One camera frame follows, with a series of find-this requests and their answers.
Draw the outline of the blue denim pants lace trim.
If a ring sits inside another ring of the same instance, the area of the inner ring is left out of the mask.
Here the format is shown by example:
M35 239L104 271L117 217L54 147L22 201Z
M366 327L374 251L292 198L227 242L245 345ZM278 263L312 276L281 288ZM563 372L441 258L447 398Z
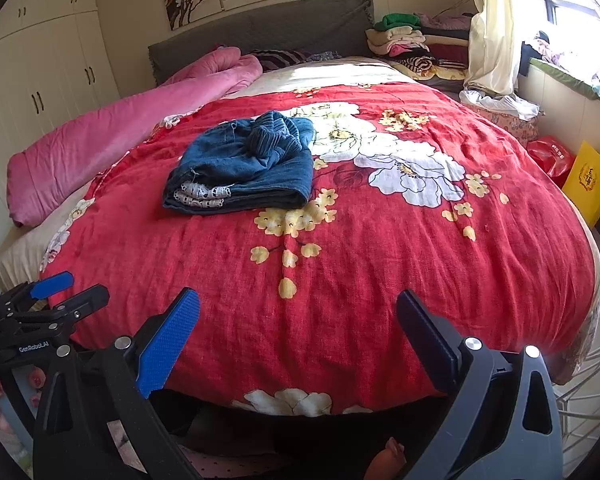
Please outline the blue denim pants lace trim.
M298 209L310 199L314 125L270 110L201 133L169 174L162 206L183 214Z

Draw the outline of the red floral bedspread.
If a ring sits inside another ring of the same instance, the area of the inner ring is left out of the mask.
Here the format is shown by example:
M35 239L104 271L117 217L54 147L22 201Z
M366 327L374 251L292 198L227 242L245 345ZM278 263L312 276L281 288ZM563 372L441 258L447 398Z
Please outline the red floral bedspread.
M166 181L201 138L223 146L275 110L312 122L306 202L195 216ZM371 412L434 391L396 320L411 289L487 346L537 346L554 382L588 350L600 252L558 186L505 130L421 84L242 96L166 118L97 178L41 273L109 304L86 348L132 334L183 288L199 322L171 389L275 415Z

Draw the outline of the pink quilt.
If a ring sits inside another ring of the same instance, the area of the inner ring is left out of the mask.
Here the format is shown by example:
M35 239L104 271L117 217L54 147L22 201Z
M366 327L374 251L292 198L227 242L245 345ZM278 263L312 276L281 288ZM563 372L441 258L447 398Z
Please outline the pink quilt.
M74 191L148 139L163 119L242 90L262 73L255 56L219 48L156 88L65 122L9 159L9 217L16 226L38 226Z

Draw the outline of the red bag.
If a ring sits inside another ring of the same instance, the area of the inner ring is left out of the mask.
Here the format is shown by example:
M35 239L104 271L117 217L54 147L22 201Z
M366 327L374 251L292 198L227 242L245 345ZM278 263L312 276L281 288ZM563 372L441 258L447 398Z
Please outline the red bag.
M567 181L576 155L552 136L541 136L526 146L529 156L550 177L558 188Z

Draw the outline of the yellow box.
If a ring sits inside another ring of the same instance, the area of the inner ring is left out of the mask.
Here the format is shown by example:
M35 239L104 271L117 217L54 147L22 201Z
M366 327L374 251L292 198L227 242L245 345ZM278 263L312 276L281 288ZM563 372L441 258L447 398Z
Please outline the yellow box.
M562 192L585 223L595 226L600 220L600 153L586 141L580 145Z

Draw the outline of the white cloth on floral box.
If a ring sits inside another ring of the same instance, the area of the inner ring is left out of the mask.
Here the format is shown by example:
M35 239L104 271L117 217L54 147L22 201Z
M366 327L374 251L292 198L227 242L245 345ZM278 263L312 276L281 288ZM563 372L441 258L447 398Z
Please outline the white cloth on floral box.
M460 92L460 102L506 130L523 146L539 136L539 105L521 99L515 93L508 96L488 96L479 90L465 89Z

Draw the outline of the white wardrobe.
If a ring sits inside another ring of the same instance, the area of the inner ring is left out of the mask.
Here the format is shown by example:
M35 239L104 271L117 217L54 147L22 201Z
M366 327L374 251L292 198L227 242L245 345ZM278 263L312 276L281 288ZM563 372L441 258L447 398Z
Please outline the white wardrobe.
M0 199L13 154L119 98L96 0L7 0L0 11Z

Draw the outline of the cream curtain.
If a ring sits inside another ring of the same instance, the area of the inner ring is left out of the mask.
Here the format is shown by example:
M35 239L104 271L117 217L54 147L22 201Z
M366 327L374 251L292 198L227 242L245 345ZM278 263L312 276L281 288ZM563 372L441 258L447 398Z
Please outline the cream curtain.
M524 0L474 0L468 40L467 88L492 96L514 92L522 44Z

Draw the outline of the stack of folded clothes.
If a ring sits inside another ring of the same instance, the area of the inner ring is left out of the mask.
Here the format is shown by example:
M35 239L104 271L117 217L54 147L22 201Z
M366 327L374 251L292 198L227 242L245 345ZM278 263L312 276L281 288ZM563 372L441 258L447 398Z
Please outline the stack of folded clothes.
M367 47L406 76L441 87L463 87L471 16L391 13L366 29Z

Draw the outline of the striped pillow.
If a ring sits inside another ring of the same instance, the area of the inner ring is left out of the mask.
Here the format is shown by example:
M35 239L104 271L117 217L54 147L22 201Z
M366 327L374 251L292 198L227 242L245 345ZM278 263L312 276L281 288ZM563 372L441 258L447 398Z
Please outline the striped pillow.
M250 55L254 56L260 63L265 73L282 70L289 66L303 64L309 55L297 50L263 49L253 50Z

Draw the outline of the grey padded headboard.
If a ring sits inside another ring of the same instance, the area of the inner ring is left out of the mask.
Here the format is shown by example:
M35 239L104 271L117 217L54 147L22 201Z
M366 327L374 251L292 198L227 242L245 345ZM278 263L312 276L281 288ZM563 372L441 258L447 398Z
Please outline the grey padded headboard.
M222 44L242 53L295 50L343 56L368 52L374 0L297 0L262 6L196 26L148 47L157 84Z

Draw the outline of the window with dark frame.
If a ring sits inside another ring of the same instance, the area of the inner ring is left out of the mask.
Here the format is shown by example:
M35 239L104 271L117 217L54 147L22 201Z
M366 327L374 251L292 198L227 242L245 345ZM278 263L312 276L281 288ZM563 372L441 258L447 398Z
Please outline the window with dark frame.
M526 41L543 60L600 84L600 8L595 0L524 0Z

